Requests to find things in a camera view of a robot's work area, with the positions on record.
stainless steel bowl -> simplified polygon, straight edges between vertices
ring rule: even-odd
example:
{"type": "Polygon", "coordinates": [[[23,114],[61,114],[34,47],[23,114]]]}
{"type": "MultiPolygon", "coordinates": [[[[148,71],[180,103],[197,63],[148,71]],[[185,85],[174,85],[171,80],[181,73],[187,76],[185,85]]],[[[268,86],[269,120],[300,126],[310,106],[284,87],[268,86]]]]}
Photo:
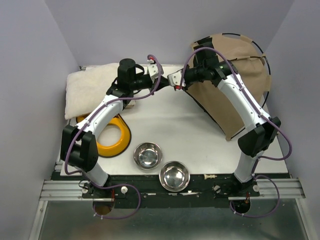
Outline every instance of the stainless steel bowl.
{"type": "Polygon", "coordinates": [[[185,165],[179,161],[167,162],[159,173],[161,185],[171,192],[185,189],[190,180],[190,173],[185,165]]]}
{"type": "Polygon", "coordinates": [[[153,142],[144,142],[133,153],[134,162],[143,170],[154,169],[162,159],[161,148],[153,142]]]}

white platform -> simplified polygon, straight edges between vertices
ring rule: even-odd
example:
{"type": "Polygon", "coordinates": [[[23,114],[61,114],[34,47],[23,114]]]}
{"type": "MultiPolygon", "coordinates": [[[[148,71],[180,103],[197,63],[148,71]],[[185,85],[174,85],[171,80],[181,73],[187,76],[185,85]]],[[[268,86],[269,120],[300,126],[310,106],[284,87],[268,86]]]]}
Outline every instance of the white platform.
{"type": "MultiPolygon", "coordinates": [[[[164,76],[181,68],[164,66],[164,76]]],[[[138,96],[147,93],[144,90],[138,96]]],[[[241,151],[237,140],[246,131],[227,142],[219,126],[185,92],[165,87],[154,96],[136,101],[135,106],[125,109],[121,116],[131,130],[132,140],[119,156],[99,157],[99,164],[110,175],[157,175],[161,167],[170,161],[184,163],[190,174],[231,174],[238,165],[241,151]],[[133,152],[143,142],[154,142],[162,149],[162,162],[155,169],[141,170],[134,163],[133,152]]],[[[105,131],[99,141],[103,144],[108,141],[104,138],[112,137],[115,135],[105,131]]],[[[283,156],[278,139],[274,140],[265,155],[283,156]]],[[[284,161],[262,159],[256,168],[256,173],[287,172],[284,161]]],[[[64,162],[61,175],[66,175],[64,162]]]]}

bolt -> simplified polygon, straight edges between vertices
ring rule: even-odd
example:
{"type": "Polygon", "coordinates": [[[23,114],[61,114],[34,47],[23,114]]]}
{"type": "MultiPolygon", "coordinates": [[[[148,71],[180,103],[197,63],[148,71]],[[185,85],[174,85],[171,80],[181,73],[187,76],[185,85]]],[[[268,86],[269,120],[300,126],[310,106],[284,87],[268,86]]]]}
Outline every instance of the bolt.
{"type": "Polygon", "coordinates": [[[214,190],[217,194],[221,192],[221,189],[220,189],[220,186],[219,186],[219,185],[214,186],[213,190],[214,190]]]}
{"type": "Polygon", "coordinates": [[[86,194],[86,193],[88,192],[88,189],[83,188],[83,189],[81,190],[81,192],[82,192],[83,194],[86,194]]]}
{"type": "Polygon", "coordinates": [[[128,192],[128,188],[126,186],[121,187],[121,193],[126,194],[128,192]]]}
{"type": "Polygon", "coordinates": [[[260,190],[260,187],[259,187],[258,185],[254,185],[254,186],[252,187],[252,189],[253,189],[253,191],[255,191],[256,193],[258,193],[259,190],[260,190]]]}

yellow ring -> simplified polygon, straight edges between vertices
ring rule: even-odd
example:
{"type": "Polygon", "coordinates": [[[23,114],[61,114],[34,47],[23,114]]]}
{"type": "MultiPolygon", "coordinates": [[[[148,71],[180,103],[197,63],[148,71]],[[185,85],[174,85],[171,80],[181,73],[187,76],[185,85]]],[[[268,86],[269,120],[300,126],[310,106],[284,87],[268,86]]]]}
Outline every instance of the yellow ring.
{"type": "MultiPolygon", "coordinates": [[[[78,116],[76,118],[76,122],[79,123],[83,121],[86,117],[87,115],[78,116]]],[[[119,114],[112,118],[108,125],[117,126],[121,131],[121,136],[119,141],[110,146],[103,146],[98,141],[96,142],[99,155],[107,158],[121,154],[124,150],[126,150],[131,141],[130,129],[119,114]]]]}

beige cloth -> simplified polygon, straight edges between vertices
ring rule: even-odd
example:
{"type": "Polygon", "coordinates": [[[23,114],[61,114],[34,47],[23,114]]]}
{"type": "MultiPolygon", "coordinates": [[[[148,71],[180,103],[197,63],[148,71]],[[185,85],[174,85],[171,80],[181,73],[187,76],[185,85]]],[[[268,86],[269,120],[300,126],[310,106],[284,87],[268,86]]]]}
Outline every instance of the beige cloth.
{"type": "MultiPolygon", "coordinates": [[[[264,92],[270,90],[271,77],[267,74],[264,59],[261,58],[252,45],[252,40],[241,36],[240,38],[227,37],[220,34],[211,35],[213,47],[221,52],[237,68],[241,78],[259,103],[264,92]]],[[[191,45],[192,49],[198,46],[197,42],[191,45]]],[[[193,67],[193,58],[189,62],[193,67]]],[[[210,81],[191,85],[187,93],[190,94],[219,124],[230,141],[239,130],[244,127],[240,118],[228,98],[210,81]]]]}

